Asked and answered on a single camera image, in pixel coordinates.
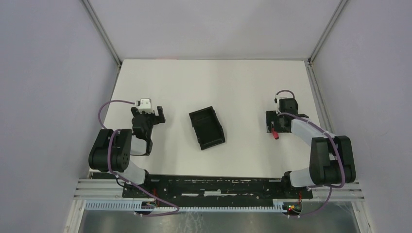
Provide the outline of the red handled screwdriver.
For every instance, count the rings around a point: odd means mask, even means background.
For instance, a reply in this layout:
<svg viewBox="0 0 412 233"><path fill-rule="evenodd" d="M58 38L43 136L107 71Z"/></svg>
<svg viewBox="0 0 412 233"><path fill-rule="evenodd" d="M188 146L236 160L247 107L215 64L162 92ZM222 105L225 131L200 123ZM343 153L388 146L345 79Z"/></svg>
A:
<svg viewBox="0 0 412 233"><path fill-rule="evenodd" d="M275 140L278 140L278 139L279 139L278 132L277 132L275 129L272 129L272 130L271 130L271 133L272 133L272 136L273 136L273 138L274 138Z"/></svg>

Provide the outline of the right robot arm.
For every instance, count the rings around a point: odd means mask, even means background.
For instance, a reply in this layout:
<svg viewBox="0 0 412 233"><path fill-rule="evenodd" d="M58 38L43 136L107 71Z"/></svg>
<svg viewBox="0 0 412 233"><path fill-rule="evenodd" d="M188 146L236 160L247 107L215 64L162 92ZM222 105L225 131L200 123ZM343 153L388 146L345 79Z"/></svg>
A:
<svg viewBox="0 0 412 233"><path fill-rule="evenodd" d="M310 147L309 164L300 170L288 171L286 179L292 187L342 188L356 179L351 140L322 129L305 114L266 111L267 132L275 139L291 133Z"/></svg>

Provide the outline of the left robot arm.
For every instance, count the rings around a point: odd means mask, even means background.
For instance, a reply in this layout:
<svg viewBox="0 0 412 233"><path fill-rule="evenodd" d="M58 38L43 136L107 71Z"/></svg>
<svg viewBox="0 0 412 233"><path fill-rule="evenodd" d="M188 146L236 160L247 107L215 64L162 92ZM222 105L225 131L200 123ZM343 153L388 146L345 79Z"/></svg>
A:
<svg viewBox="0 0 412 233"><path fill-rule="evenodd" d="M111 173L126 182L144 184L149 173L130 161L132 140L143 140L145 149L142 155L150 155L153 147L153 127L166 122L163 108L158 106L157 111L158 115L139 107L132 107L131 129L121 129L116 134L113 134L113 129L101 129L88 157L89 167Z"/></svg>

